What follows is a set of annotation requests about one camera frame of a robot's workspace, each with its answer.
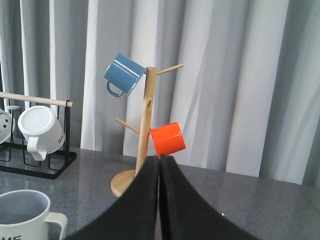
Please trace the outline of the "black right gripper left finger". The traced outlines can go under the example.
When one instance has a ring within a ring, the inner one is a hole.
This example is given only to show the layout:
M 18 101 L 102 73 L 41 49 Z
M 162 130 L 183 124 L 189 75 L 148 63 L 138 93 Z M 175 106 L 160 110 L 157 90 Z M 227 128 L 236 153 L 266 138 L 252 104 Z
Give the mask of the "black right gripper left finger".
M 160 159 L 147 156 L 125 192 L 102 215 L 68 240 L 153 240 Z

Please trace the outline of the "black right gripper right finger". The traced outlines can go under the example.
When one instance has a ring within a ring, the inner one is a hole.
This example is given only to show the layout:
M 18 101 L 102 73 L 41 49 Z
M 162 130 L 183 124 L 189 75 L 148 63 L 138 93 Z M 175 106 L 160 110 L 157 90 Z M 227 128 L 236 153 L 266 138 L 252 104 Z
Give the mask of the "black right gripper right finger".
M 170 155 L 160 158 L 159 211 L 164 240 L 256 239 L 211 207 Z

